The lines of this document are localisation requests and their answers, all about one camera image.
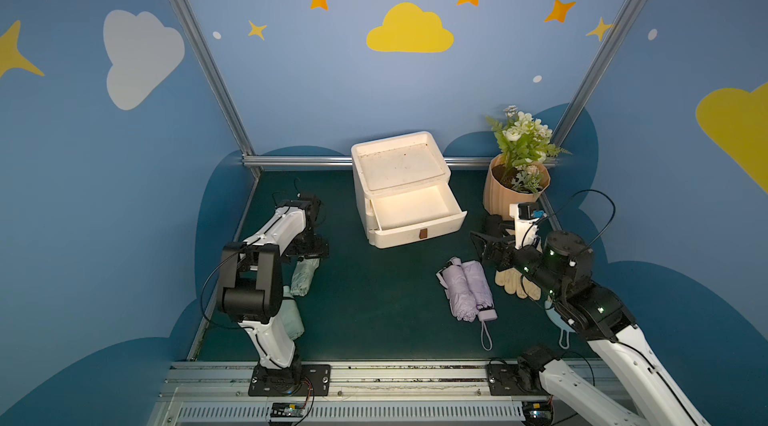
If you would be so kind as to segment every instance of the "white plastic drawer unit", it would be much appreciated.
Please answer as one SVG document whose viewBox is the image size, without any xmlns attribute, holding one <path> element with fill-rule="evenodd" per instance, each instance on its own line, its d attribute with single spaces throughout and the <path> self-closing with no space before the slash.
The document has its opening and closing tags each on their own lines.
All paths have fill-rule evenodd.
<svg viewBox="0 0 768 426">
<path fill-rule="evenodd" d="M 391 248 L 462 227 L 466 211 L 448 187 L 451 170 L 429 133 L 352 146 L 357 209 L 368 242 Z"/>
</svg>

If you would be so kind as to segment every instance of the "brown plant pot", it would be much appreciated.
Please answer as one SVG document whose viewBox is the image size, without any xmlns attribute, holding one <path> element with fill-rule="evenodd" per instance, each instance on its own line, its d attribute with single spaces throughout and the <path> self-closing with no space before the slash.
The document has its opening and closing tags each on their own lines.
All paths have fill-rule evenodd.
<svg viewBox="0 0 768 426">
<path fill-rule="evenodd" d="M 497 155 L 491 165 L 488 166 L 488 175 L 485 177 L 485 188 L 482 193 L 482 205 L 489 214 L 498 214 L 505 221 L 512 220 L 509 215 L 509 205 L 517 204 L 519 202 L 533 202 L 538 199 L 542 194 L 537 192 L 536 194 L 526 194 L 523 192 L 516 192 L 511 189 L 505 188 L 496 178 L 493 176 L 491 170 L 502 163 L 502 155 Z M 532 162 L 538 170 L 543 174 L 541 181 L 542 191 L 549 186 L 549 172 L 539 162 Z"/>
</svg>

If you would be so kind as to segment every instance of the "open drawer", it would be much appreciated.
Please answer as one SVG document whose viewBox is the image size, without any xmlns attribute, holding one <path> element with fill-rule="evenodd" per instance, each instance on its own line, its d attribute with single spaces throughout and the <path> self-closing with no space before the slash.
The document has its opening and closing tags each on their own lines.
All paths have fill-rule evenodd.
<svg viewBox="0 0 768 426">
<path fill-rule="evenodd" d="M 458 206 L 445 182 L 375 198 L 371 205 L 378 229 L 370 231 L 368 239 L 377 248 L 390 248 L 458 231 L 467 214 Z"/>
</svg>

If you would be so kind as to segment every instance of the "vent grille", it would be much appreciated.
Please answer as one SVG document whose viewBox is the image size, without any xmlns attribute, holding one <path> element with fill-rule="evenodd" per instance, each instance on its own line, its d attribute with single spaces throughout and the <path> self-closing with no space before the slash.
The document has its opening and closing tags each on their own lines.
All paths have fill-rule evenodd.
<svg viewBox="0 0 768 426">
<path fill-rule="evenodd" d="M 186 403 L 176 424 L 237 424 L 267 421 L 271 403 L 246 406 L 231 402 Z M 522 403 L 499 402 L 355 402 L 317 404 L 310 413 L 312 422 L 377 421 L 522 421 Z M 295 422 L 274 418 L 274 422 Z"/>
<path fill-rule="evenodd" d="M 184 406 L 179 410 L 179 423 L 215 422 L 216 420 L 238 420 L 243 422 L 264 419 L 269 409 L 260 406 L 237 406 L 232 403 L 206 403 L 196 406 Z"/>
</svg>

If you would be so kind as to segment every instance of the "yellow cloud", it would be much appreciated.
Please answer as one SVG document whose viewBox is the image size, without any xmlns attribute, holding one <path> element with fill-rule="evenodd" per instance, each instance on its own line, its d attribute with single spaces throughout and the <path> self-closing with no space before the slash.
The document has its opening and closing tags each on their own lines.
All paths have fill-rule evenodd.
<svg viewBox="0 0 768 426">
<path fill-rule="evenodd" d="M 368 33 L 366 43 L 379 52 L 443 52 L 453 44 L 453 34 L 442 28 L 434 12 L 403 2 L 389 9 L 383 25 Z"/>
<path fill-rule="evenodd" d="M 755 182 L 768 192 L 768 82 L 753 92 L 717 89 L 701 100 L 696 120 Z"/>
</svg>

